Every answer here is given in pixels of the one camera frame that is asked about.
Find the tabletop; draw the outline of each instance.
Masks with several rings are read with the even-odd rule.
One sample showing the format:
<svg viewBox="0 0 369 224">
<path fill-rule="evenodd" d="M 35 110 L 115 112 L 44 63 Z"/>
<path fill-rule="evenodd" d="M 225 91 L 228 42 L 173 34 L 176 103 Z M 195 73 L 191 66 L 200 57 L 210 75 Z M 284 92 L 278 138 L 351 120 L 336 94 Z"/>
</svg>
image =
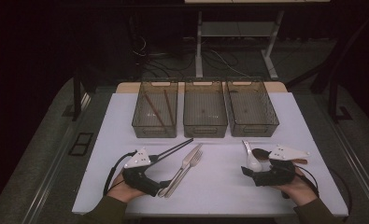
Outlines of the tabletop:
<svg viewBox="0 0 369 224">
<path fill-rule="evenodd" d="M 111 97 L 91 159 L 84 174 L 73 212 L 84 214 L 91 211 L 103 196 L 103 187 L 110 168 L 123 154 L 146 147 L 149 154 L 159 154 L 182 143 L 183 92 L 177 99 L 176 138 L 136 138 L 131 126 L 139 84 L 122 84 Z M 310 153 L 308 164 L 303 165 L 319 184 L 320 198 L 336 216 L 346 216 L 348 209 L 335 185 L 326 164 L 308 130 L 301 111 L 292 94 L 285 92 L 277 83 L 268 84 L 274 109 L 280 121 L 272 137 L 231 137 L 229 128 L 224 138 L 195 138 L 186 147 L 153 165 L 146 174 L 154 181 L 173 177 L 185 155 L 203 143 L 202 158 L 184 177 L 168 199 L 149 195 L 128 204 L 127 217 L 281 217 L 293 215 L 295 204 L 283 199 L 280 191 L 269 187 L 256 187 L 254 181 L 243 175 L 246 166 L 246 150 L 242 140 L 253 147 L 272 150 L 276 145 L 305 150 Z M 268 162 L 263 162 L 267 170 Z"/>
</svg>

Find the metal utensil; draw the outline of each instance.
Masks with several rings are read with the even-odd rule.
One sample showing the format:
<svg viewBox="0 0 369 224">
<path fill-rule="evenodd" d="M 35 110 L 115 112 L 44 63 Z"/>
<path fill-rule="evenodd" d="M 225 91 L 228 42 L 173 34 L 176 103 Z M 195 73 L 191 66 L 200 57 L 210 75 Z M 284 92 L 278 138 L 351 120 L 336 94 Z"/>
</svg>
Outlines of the metal utensil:
<svg viewBox="0 0 369 224">
<path fill-rule="evenodd" d="M 173 186 L 174 182 L 177 180 L 180 174 L 184 171 L 184 169 L 190 164 L 192 158 L 196 155 L 196 153 L 199 151 L 201 146 L 202 146 L 202 143 L 196 146 L 193 150 L 191 150 L 190 153 L 188 153 L 188 155 L 184 158 L 180 169 L 178 169 L 177 173 L 175 174 L 175 176 L 173 176 L 173 179 L 170 181 L 169 186 L 167 186 L 166 188 L 158 192 L 159 197 L 162 198 L 166 194 L 166 192 Z"/>
<path fill-rule="evenodd" d="M 164 195 L 165 198 L 169 198 L 173 192 L 175 191 L 175 189 L 177 188 L 178 184 L 181 182 L 181 180 L 184 178 L 184 176 L 188 173 L 188 171 L 196 166 L 199 162 L 199 160 L 201 160 L 201 156 L 202 156 L 202 151 L 198 151 L 196 153 L 196 155 L 192 158 L 192 160 L 190 161 L 190 166 L 187 167 L 187 169 L 184 170 L 184 172 L 178 177 L 178 179 L 173 183 L 172 188 L 170 188 L 167 193 Z"/>
<path fill-rule="evenodd" d="M 254 172 L 260 172 L 263 167 L 261 166 L 260 162 L 253 156 L 251 152 L 251 147 L 248 141 L 242 140 L 243 144 L 245 144 L 246 150 L 248 152 L 248 168 Z"/>
</svg>

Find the knife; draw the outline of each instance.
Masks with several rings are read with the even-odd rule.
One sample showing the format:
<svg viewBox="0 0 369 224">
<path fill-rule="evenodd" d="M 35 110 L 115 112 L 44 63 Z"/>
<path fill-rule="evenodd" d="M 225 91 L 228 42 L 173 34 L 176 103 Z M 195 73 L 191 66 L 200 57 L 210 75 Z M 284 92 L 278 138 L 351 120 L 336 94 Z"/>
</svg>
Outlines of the knife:
<svg viewBox="0 0 369 224">
<path fill-rule="evenodd" d="M 191 159 L 193 158 L 193 156 L 196 154 L 197 151 L 199 151 L 199 149 L 201 148 L 202 143 L 199 144 L 198 146 L 196 146 L 193 150 L 191 150 L 190 153 L 188 153 L 188 155 L 184 158 L 180 169 L 177 171 L 177 173 L 175 174 L 175 176 L 173 176 L 173 179 L 170 181 L 169 186 L 167 186 L 166 188 L 162 189 L 161 191 L 158 192 L 158 196 L 159 197 L 163 197 L 166 192 L 168 190 L 170 190 L 170 188 L 174 185 L 174 183 L 176 182 L 177 178 L 181 175 L 181 173 L 184 171 L 184 169 L 190 164 Z"/>
</svg>

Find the metal stand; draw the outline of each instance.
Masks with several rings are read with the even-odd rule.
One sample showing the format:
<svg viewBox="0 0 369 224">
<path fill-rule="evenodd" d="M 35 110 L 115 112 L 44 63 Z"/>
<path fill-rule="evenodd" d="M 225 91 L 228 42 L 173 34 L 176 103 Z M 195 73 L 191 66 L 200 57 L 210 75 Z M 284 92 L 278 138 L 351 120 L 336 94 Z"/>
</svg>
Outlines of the metal stand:
<svg viewBox="0 0 369 224">
<path fill-rule="evenodd" d="M 275 25 L 272 29 L 272 33 L 270 34 L 268 47 L 266 49 L 261 50 L 261 54 L 263 55 L 263 61 L 265 62 L 266 69 L 268 69 L 269 77 L 272 80 L 277 80 L 277 70 L 275 70 L 274 64 L 272 63 L 272 60 L 270 58 L 272 48 L 274 47 L 275 41 L 277 40 L 277 32 L 279 31 L 280 24 L 282 22 L 284 15 L 284 11 L 279 11 L 277 13 L 277 20 L 275 22 Z"/>
<path fill-rule="evenodd" d="M 257 22 L 203 22 L 202 11 L 198 13 L 198 32 L 195 68 L 196 76 L 203 76 L 202 67 L 202 36 L 269 36 L 266 49 L 262 50 L 263 61 L 272 80 L 277 80 L 277 71 L 270 58 L 272 48 L 277 40 L 277 33 L 282 22 L 284 11 L 277 13 L 275 21 Z"/>
</svg>

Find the gray storage bin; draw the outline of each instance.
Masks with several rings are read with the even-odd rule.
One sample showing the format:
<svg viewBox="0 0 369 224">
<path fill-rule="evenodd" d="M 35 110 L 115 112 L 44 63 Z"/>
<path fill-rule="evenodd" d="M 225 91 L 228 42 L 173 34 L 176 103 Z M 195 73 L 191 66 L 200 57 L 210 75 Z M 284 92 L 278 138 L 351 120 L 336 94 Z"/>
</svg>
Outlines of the gray storage bin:
<svg viewBox="0 0 369 224">
<path fill-rule="evenodd" d="M 189 77 L 185 79 L 184 136 L 223 138 L 228 126 L 222 79 Z"/>
<path fill-rule="evenodd" d="M 263 80 L 260 77 L 228 77 L 225 87 L 231 135 L 272 136 L 279 121 Z"/>
<path fill-rule="evenodd" d="M 177 91 L 177 78 L 143 78 L 132 120 L 136 137 L 177 137 Z"/>
</svg>

